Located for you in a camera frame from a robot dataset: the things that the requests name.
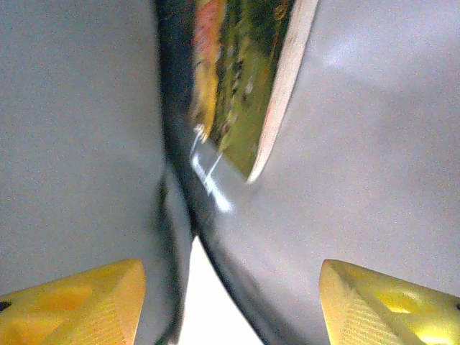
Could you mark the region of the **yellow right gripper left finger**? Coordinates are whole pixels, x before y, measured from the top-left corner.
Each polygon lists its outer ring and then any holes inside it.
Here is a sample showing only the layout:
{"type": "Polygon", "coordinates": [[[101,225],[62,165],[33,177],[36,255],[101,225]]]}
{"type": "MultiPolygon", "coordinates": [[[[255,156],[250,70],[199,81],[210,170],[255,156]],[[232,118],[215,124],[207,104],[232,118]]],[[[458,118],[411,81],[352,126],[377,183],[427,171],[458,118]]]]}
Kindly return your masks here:
{"type": "Polygon", "coordinates": [[[139,259],[1,297],[2,344],[133,344],[146,291],[139,259]]]}

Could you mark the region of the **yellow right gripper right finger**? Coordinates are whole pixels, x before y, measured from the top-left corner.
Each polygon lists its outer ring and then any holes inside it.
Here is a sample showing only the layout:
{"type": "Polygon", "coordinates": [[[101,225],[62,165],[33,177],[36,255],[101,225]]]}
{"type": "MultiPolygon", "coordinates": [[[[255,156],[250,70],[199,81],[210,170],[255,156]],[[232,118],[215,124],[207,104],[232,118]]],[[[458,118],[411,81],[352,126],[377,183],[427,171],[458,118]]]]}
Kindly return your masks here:
{"type": "Polygon", "coordinates": [[[331,344],[458,344],[459,298],[340,260],[323,261],[331,344]]]}

